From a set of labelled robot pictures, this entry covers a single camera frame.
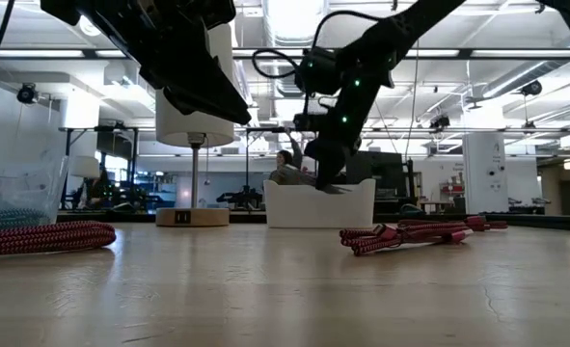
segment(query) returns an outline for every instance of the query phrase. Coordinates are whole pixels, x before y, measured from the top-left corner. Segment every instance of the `lamp base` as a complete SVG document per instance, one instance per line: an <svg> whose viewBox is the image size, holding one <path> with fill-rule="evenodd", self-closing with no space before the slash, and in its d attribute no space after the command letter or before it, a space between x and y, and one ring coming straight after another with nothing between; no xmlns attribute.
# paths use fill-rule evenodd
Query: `lamp base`
<svg viewBox="0 0 570 347"><path fill-rule="evenodd" d="M158 208L158 227L225 227L229 225L228 208Z"/></svg>

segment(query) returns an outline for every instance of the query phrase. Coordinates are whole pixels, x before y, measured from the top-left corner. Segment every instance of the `desk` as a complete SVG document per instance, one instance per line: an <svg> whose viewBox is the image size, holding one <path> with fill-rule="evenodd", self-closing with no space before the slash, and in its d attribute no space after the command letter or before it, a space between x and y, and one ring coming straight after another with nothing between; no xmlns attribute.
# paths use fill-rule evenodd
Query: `desk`
<svg viewBox="0 0 570 347"><path fill-rule="evenodd" d="M435 206L434 212L435 212L435 213L441 213L441 212L443 212L443 210L446 209L446 207L452 207L452 206L454 206L454 202L453 202L453 201L431 201L431 200L425 200L425 201L420 201L420 206L421 206L421 209L422 209L424 212L433 212L432 209L430 209L430 211L426 211L426 206Z"/></svg>

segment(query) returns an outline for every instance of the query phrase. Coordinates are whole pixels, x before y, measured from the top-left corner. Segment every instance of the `ceiling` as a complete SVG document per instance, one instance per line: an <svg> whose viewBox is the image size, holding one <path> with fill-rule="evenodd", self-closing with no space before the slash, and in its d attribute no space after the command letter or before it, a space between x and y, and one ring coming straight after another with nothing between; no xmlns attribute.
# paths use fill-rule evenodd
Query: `ceiling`
<svg viewBox="0 0 570 347"><path fill-rule="evenodd" d="M285 9L304 9L311 0L286 1L288 7ZM399 10L406 9L413 2L415 1L400 0ZM274 41L266 31L266 27L270 24L266 22L268 18L263 15L261 1L236 0L235 3L238 16L234 21L234 27L238 45L257 48L272 44ZM332 0L326 3L329 3L329 10L326 11L356 10L376 16L392 14L390 12L392 3L389 1ZM96 37L85 35L79 26L69 27L60 20L42 13L38 1L18 0L16 4L4 40L6 49L115 48L102 35ZM566 48L565 43L569 41L570 32L560 15L552 9L536 14L534 12L538 7L535 1L528 0L469 0L424 35L420 39L419 46L420 48ZM0 20L4 8L1 2ZM298 12L299 10L281 11L279 22L290 23L290 26L303 25L304 23L297 21L307 17ZM367 21L355 17L334 17L324 26L318 40L319 45L343 46L357 38L369 25ZM16 88L20 81L17 81L15 76L20 76L20 73L65 73L101 94L104 100L100 111L102 119L124 120L126 124L142 127L153 126L153 112L148 106L131 96L111 92L106 73L103 72L109 63L104 60L55 62L0 60L0 81L6 86ZM132 63L125 62L125 64L127 68ZM263 124L285 123L292 120L295 113L301 111L303 104L301 99L283 98L275 92L273 82L255 72L250 61L243 61L242 64L253 101L258 106L258 120L263 121ZM452 126L457 125L463 110L463 105L459 103L462 97L480 93L484 85L525 64L530 63L513 60L404 61L393 71L397 87L381 91L375 107L369 114L366 126L387 125L393 128L406 128L413 120L414 126L421 124L426 127L433 117L442 113L450 116ZM524 107L521 95L512 93L486 101L486 104L501 106L506 125L512 127L520 127L525 123L526 117L532 119L539 115L547 115L570 105L570 63L550 71L538 80L542 83L544 92L540 96L529 97L527 107ZM64 97L64 90L56 91L55 86L50 88L51 90L45 92ZM540 122L538 127L569 125L570 114ZM399 139L402 136L400 133L394 133L395 131L392 132L392 137ZM547 134L537 137L536 142L529 143L535 145L554 143L559 136L560 134L556 133ZM267 137L267 140L277 141L277 138ZM451 140L459 142L459 138L460 135L456 135Z"/></svg>

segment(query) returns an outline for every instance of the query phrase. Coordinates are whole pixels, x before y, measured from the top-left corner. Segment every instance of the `clear plastic container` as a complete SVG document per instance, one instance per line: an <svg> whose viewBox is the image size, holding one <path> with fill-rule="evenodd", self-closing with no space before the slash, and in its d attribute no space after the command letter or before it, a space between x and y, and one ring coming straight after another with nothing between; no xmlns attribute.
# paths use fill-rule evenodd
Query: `clear plastic container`
<svg viewBox="0 0 570 347"><path fill-rule="evenodd" d="M67 173L67 157L0 164L0 229L55 223Z"/></svg>

